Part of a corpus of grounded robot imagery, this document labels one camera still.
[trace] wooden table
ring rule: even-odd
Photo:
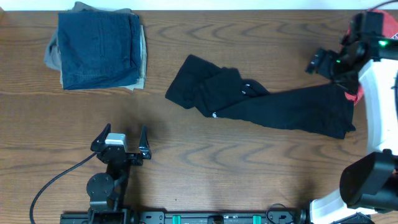
[[[142,210],[265,210],[294,207],[339,186],[343,169],[366,154],[364,101],[357,131],[337,140],[245,121],[204,118],[164,98],[188,54],[269,91],[327,81],[304,73],[318,47],[338,49],[357,11],[137,11],[145,25],[145,90],[63,91],[59,72],[43,63],[57,12],[5,12],[0,22],[0,223],[28,223],[29,207],[52,177],[91,154],[106,123],[137,150],[149,129],[153,159],[132,168],[126,202]],[[58,223],[65,211],[86,211],[88,179],[106,166],[92,159],[39,198],[37,223]],[[398,213],[376,215],[398,223]]]

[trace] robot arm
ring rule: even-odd
[[[91,144],[97,158],[107,164],[106,172],[95,174],[87,183],[90,208],[86,213],[66,213],[60,224],[304,224],[307,211],[304,209],[276,208],[266,212],[251,213],[190,213],[190,212],[137,212],[123,205],[130,166],[142,166],[152,153],[146,136],[146,127],[141,132],[140,153],[127,151],[126,136],[110,133],[108,124]]]
[[[357,92],[359,81],[368,120],[368,155],[343,171],[338,190],[310,204],[312,223],[398,210],[398,41],[382,36],[382,22],[381,13],[358,14],[341,52],[320,49],[307,68],[348,93]]]

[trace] black garment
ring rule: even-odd
[[[269,93],[254,80],[243,80],[236,68],[216,65],[189,55],[167,99],[206,117],[250,121],[265,127],[301,129],[344,139],[352,125],[354,104],[335,85]]]

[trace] black cable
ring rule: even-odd
[[[391,1],[386,1],[384,3],[380,3],[377,6],[374,6],[373,8],[371,8],[369,11],[376,10],[377,8],[380,8],[381,6],[385,6],[386,4],[390,4],[390,3],[394,3],[394,2],[398,2],[398,0],[391,0]]]
[[[43,193],[43,191],[49,187],[52,183],[54,183],[54,181],[58,180],[60,177],[62,177],[63,175],[69,173],[70,171],[76,169],[77,167],[80,167],[81,165],[83,165],[85,162],[89,161],[92,157],[94,157],[96,155],[96,153],[92,153],[91,156],[87,157],[85,160],[79,162],[78,164],[74,165],[73,167],[63,171],[62,173],[60,173],[59,175],[57,175],[56,177],[54,177],[52,180],[50,180],[46,185],[44,185],[44,187],[37,193],[35,199],[33,199],[32,205],[30,205],[30,211],[29,211],[29,218],[30,218],[30,223],[31,224],[36,224],[35,220],[33,219],[33,208],[35,207],[36,201],[37,199],[39,199],[40,195]]]

